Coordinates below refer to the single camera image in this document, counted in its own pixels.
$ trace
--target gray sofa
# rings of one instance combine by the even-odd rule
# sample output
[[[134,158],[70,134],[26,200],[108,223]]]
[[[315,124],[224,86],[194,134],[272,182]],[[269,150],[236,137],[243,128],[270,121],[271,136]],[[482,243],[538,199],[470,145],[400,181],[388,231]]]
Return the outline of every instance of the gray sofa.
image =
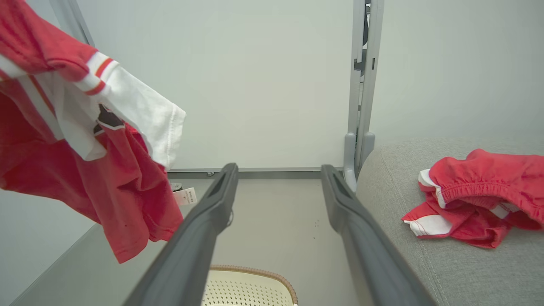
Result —
[[[540,139],[417,139],[385,145],[365,161],[357,197],[438,305],[544,305],[544,233],[512,229],[497,249],[489,250],[451,238],[421,240],[401,221],[425,201],[417,183],[420,170],[446,156],[465,158],[476,148],[544,155]]]

